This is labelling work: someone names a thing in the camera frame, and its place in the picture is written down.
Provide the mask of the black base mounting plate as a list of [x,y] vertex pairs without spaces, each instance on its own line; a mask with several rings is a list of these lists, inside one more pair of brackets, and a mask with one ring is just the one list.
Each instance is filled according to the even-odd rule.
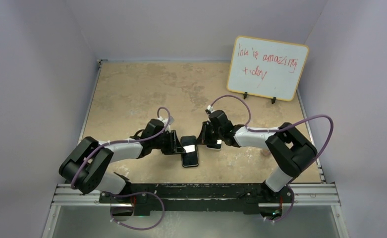
[[288,186],[273,193],[262,183],[132,183],[118,195],[102,191],[99,202],[128,205],[135,216],[158,211],[241,212],[276,219],[290,209],[294,194]]

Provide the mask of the yellow framed whiteboard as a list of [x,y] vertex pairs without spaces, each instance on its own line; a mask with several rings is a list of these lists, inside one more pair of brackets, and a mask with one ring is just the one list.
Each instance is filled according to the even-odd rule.
[[226,88],[240,94],[292,101],[309,51],[303,44],[238,36]]

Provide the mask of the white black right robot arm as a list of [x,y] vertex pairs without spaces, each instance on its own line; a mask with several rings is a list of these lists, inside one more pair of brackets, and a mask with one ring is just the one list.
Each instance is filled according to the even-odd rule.
[[267,149],[277,167],[262,183],[261,195],[273,202],[281,190],[297,178],[317,155],[315,146],[291,123],[280,127],[248,129],[243,124],[233,125],[222,110],[206,110],[208,120],[196,140],[199,145],[215,146],[224,143],[232,147],[255,147]]

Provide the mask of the pink cap bottle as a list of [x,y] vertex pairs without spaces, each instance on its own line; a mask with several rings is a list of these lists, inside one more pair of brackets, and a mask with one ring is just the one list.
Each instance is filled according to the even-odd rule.
[[271,155],[271,152],[270,152],[270,150],[263,149],[263,150],[261,150],[261,154],[265,157],[268,157]]

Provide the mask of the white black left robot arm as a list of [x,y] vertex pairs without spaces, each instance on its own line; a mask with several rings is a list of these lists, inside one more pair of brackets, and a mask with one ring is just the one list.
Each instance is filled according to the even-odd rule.
[[169,128],[171,119],[151,119],[144,129],[126,140],[97,141],[91,136],[83,138],[59,167],[58,173],[71,183],[73,189],[83,194],[100,190],[111,193],[119,203],[131,196],[126,185],[129,179],[117,173],[109,173],[110,163],[125,159],[140,159],[153,150],[164,155],[185,153],[175,130]]

